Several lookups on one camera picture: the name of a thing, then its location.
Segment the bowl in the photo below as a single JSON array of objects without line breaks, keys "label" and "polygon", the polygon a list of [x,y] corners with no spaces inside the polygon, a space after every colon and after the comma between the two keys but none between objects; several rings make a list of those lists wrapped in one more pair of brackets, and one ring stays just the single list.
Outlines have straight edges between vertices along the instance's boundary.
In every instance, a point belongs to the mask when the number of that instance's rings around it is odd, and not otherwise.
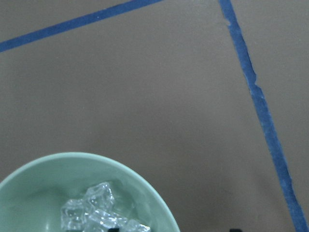
[{"label": "bowl", "polygon": [[139,220],[152,232],[180,232],[169,208],[145,179],[117,161],[80,152],[36,159],[4,179],[0,231],[60,232],[61,206],[106,181],[118,202],[117,213]]}]

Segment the green bowl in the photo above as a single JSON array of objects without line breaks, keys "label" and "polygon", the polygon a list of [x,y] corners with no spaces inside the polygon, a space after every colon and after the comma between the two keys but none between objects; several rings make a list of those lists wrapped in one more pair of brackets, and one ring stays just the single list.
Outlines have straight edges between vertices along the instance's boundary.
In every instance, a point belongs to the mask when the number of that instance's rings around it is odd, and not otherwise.
[{"label": "green bowl", "polygon": [[165,202],[140,175],[112,159],[78,152],[34,160],[0,183],[0,231],[60,232],[61,206],[105,181],[112,185],[118,213],[153,232],[180,232]]}]

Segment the gray table surface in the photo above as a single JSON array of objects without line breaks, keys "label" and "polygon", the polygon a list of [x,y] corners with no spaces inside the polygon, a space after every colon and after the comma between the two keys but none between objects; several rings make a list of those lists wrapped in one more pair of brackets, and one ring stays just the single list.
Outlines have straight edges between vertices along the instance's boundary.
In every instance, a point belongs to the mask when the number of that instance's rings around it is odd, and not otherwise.
[{"label": "gray table surface", "polygon": [[[0,41],[117,1],[0,2]],[[309,2],[232,1],[309,215]],[[0,53],[0,180],[57,152],[104,155],[180,229],[293,231],[217,0],[165,0]]]}]

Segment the black object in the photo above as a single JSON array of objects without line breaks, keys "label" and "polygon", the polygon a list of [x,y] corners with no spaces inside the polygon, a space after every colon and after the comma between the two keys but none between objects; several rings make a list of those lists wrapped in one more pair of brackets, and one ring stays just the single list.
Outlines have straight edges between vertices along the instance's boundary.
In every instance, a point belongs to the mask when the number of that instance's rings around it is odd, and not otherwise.
[{"label": "black object", "polygon": [[119,232],[119,228],[110,228],[108,232]]}]

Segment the painter's tape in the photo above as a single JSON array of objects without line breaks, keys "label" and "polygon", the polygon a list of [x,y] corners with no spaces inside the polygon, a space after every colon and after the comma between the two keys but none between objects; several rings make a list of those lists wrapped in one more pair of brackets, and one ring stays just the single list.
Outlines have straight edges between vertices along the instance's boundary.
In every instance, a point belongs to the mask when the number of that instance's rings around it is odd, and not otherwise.
[{"label": "painter's tape", "polygon": [[277,137],[275,126],[267,106],[264,94],[259,86],[255,84],[256,74],[248,54],[247,45],[241,34],[233,6],[230,0],[219,0],[225,18],[230,22],[228,29],[236,48],[241,68],[246,77],[247,84],[253,99],[255,109],[260,120],[272,160],[276,167],[280,185],[287,202],[295,230],[297,232],[308,232],[308,226],[303,210],[295,196],[292,179],[289,174],[287,162],[285,160],[280,141]]},{"label": "painter's tape", "polygon": [[36,40],[40,40],[52,35],[56,35],[74,28],[82,27],[90,23],[94,23],[105,18],[110,18],[119,14],[123,14],[129,11],[136,10],[138,8],[159,2],[162,0],[131,0],[101,11],[97,11],[91,14],[87,14],[63,23],[59,23],[41,30],[31,32],[10,40],[6,40],[0,43],[0,52],[19,47]]}]

